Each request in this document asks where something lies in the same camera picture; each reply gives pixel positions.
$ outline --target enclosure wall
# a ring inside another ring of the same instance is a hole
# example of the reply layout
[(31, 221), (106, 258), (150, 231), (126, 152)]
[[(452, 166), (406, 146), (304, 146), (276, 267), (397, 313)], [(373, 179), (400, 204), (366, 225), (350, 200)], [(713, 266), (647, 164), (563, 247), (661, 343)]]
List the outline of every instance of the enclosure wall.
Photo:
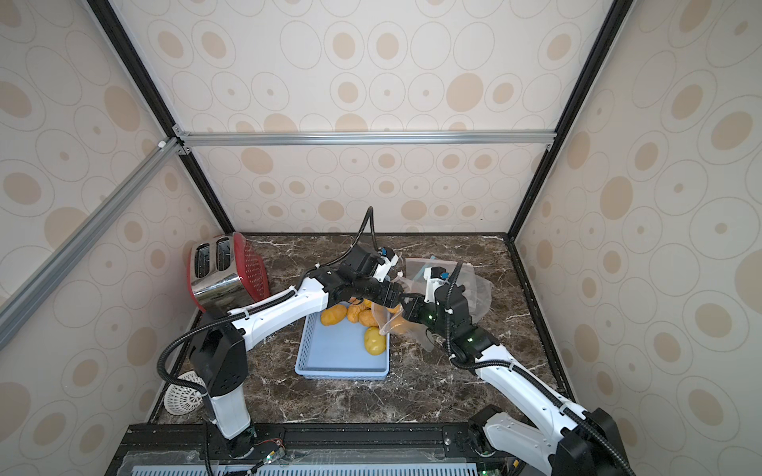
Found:
[(199, 200), (171, 159), (0, 352), (0, 474), (103, 474), (146, 420), (193, 320), (190, 245), (218, 233)]
[(762, 462), (762, 4), (640, 2), (517, 239), (637, 474)]
[[(180, 129), (554, 129), (608, 1), (114, 2)], [(236, 229), (505, 232), (545, 144), (194, 148)]]
[(0, 305), (163, 136), (77, 2), (3, 2)]

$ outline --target toaster slot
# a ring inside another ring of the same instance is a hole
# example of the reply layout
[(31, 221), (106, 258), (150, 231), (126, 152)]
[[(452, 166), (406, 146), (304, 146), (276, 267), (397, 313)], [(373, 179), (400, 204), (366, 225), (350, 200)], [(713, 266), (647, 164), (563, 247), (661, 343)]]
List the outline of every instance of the toaster slot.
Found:
[(230, 267), (230, 239), (227, 237), (217, 240), (217, 270), (224, 271)]
[(194, 258), (196, 278), (203, 278), (209, 274), (209, 243), (204, 243), (196, 249)]

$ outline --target dark marble surface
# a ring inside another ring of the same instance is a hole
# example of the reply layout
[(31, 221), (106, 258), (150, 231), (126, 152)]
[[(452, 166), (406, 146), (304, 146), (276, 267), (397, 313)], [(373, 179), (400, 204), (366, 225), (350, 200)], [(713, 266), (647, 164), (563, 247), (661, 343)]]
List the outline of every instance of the dark marble surface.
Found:
[[(271, 292), (287, 288), (317, 262), (343, 252), (349, 236), (254, 236)], [(480, 325), (497, 336), (528, 369), (555, 388), (546, 355), (521, 286), (499, 236), (382, 236), (402, 257), (463, 260), (490, 281), (492, 304)], [(397, 269), (404, 269), (398, 264)], [(392, 335), (390, 370), (381, 382), (307, 380), (294, 372), (303, 319), (268, 337), (248, 353), (246, 405), (254, 422), (359, 423), (464, 421), (487, 404), (514, 417), (518, 409), (491, 385), (452, 367), (439, 347), (430, 353)], [(162, 408), (159, 423), (200, 422), (202, 411), (175, 417)]]

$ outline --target potato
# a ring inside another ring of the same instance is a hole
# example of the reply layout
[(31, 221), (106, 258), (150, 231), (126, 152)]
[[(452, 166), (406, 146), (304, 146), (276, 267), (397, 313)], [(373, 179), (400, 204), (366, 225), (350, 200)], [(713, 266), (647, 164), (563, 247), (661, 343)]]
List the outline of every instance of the potato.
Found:
[(365, 350), (372, 356), (377, 356), (386, 350), (386, 336), (381, 335), (377, 327), (369, 327), (365, 331)]
[(379, 323), (376, 318), (373, 317), (373, 311), (370, 309), (364, 309), (360, 312), (360, 324), (365, 327), (379, 327)]
[(349, 309), (347, 309), (347, 320), (353, 324), (360, 322), (360, 313), (362, 311), (363, 311), (363, 308), (359, 305), (353, 304), (349, 306)]
[(338, 324), (347, 315), (347, 308), (343, 304), (337, 304), (320, 313), (320, 322), (324, 326)]

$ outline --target blue plastic basket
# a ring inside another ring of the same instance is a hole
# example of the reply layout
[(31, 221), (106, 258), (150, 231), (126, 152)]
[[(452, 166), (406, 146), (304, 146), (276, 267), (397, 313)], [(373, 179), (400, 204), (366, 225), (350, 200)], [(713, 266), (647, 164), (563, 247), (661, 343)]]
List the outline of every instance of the blue plastic basket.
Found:
[(347, 319), (324, 326), (320, 313), (308, 315), (296, 356), (296, 373), (305, 379), (383, 380), (389, 374), (389, 335), (386, 350), (372, 356), (365, 350), (366, 329)]

